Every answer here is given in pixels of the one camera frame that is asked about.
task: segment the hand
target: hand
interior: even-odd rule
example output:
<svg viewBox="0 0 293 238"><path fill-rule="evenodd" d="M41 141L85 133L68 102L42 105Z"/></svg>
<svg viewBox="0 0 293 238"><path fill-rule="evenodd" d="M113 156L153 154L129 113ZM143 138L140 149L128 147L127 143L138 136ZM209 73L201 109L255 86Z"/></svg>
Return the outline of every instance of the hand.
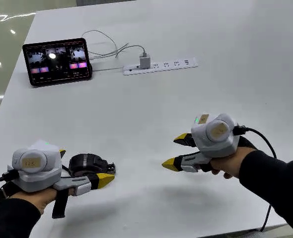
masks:
<svg viewBox="0 0 293 238"><path fill-rule="evenodd" d="M69 189L69 195L73 194L74 189ZM44 213L45 207L50 204L52 201L55 201L57 195L57 191L53 188L47 188L45 190L39 192L18 192L11 196L10 198L18 198L23 199L32 203L41 213Z"/></svg>
<svg viewBox="0 0 293 238"><path fill-rule="evenodd" d="M250 152L255 150L256 149L249 147L238 147L237 151L233 155L212 159L212 173L217 175L222 170L225 172L225 179L230 179L233 176L238 178L242 161Z"/></svg>

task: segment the black sleeve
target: black sleeve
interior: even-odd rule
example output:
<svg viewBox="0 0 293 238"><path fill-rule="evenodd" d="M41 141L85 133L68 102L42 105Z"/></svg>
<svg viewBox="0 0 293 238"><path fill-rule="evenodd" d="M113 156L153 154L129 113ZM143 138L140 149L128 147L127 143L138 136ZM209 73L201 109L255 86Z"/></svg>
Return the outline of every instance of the black sleeve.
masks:
<svg viewBox="0 0 293 238"><path fill-rule="evenodd" d="M241 164L239 180L269 202L293 228L293 161L285 163L262 151L253 151Z"/></svg>
<svg viewBox="0 0 293 238"><path fill-rule="evenodd" d="M21 199L0 202L0 238L28 238L41 217L39 210Z"/></svg>

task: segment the white power strip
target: white power strip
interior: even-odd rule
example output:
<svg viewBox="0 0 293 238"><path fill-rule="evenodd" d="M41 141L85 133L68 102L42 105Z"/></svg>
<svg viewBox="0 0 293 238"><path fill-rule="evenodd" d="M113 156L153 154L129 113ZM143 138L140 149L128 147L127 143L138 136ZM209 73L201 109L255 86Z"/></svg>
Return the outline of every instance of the white power strip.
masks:
<svg viewBox="0 0 293 238"><path fill-rule="evenodd" d="M196 62L196 58L188 58L188 59L176 59L159 63L151 63L151 68L141 69L139 64L129 65L123 67L124 75L132 75L139 73L153 73L159 71L166 70L174 70L181 68L193 68L198 67L198 63Z"/></svg>

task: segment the tablet screen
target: tablet screen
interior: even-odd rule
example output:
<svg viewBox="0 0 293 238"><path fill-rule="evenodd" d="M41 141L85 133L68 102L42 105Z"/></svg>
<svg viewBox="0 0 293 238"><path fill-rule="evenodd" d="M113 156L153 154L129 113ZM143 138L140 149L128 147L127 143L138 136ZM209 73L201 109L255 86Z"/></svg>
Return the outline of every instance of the tablet screen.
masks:
<svg viewBox="0 0 293 238"><path fill-rule="evenodd" d="M84 39L23 47L32 84L91 77Z"/></svg>

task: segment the floor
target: floor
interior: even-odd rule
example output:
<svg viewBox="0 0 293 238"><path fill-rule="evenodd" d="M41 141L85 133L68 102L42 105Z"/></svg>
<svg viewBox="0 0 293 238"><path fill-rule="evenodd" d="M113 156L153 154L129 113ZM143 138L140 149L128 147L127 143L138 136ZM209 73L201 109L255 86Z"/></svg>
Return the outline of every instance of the floor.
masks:
<svg viewBox="0 0 293 238"><path fill-rule="evenodd" d="M106 0L0 0L0 104L35 12L94 1L101 3ZM267 233L267 237L293 237L293 230L289 226Z"/></svg>

